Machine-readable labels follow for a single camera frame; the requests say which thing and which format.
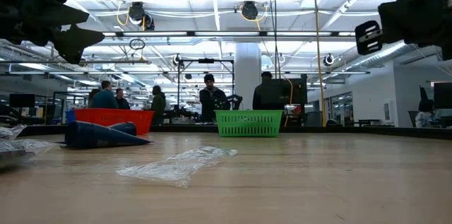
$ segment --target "man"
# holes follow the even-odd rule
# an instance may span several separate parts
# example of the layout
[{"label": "man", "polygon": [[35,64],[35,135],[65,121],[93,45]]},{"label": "man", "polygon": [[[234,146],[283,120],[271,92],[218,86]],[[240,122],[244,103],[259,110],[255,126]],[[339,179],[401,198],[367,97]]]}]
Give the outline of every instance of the man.
[{"label": "man", "polygon": [[153,87],[153,103],[150,106],[150,110],[154,111],[154,117],[152,125],[159,125],[163,122],[163,112],[167,105],[165,94],[162,93],[160,86]]},{"label": "man", "polygon": [[112,83],[103,81],[102,90],[93,97],[93,108],[119,108],[118,102],[112,93]]},{"label": "man", "polygon": [[199,92],[199,101],[201,101],[202,122],[212,122],[215,118],[214,110],[228,110],[228,102],[225,92],[216,88],[213,84],[215,79],[212,74],[207,74],[204,76],[204,83],[206,87]]},{"label": "man", "polygon": [[262,83],[254,89],[253,110],[284,110],[284,104],[275,101],[280,97],[277,94],[281,93],[275,92],[277,88],[272,87],[271,73],[265,71],[261,78]]},{"label": "man", "polygon": [[124,90],[121,88],[116,89],[116,102],[118,103],[119,109],[130,110],[130,105],[124,98]]}]

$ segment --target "table surface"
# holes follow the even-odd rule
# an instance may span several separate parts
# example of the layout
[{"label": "table surface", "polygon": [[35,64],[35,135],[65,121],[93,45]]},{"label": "table surface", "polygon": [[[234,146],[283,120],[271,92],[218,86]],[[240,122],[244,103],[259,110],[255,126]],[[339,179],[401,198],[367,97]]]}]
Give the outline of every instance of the table surface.
[{"label": "table surface", "polygon": [[[1,223],[452,223],[452,141],[370,134],[147,137],[156,143],[56,147],[3,171]],[[198,171],[188,189],[116,173],[200,146],[238,154]]]}]

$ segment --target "red plastic basket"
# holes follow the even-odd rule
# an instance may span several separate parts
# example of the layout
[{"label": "red plastic basket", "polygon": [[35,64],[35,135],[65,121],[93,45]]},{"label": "red plastic basket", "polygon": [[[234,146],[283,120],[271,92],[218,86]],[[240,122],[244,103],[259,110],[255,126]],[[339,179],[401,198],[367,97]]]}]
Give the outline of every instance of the red plastic basket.
[{"label": "red plastic basket", "polygon": [[74,110],[76,121],[91,122],[103,126],[110,126],[120,122],[133,122],[138,135],[149,132],[154,111],[114,110],[105,108],[85,108]]}]

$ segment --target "green plastic basket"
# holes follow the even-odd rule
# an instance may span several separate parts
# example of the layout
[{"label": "green plastic basket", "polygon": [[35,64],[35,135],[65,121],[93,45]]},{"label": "green plastic basket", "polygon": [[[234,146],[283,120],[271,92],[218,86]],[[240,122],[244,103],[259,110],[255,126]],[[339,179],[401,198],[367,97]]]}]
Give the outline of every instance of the green plastic basket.
[{"label": "green plastic basket", "polygon": [[216,110],[220,136],[278,136],[283,110]]}]

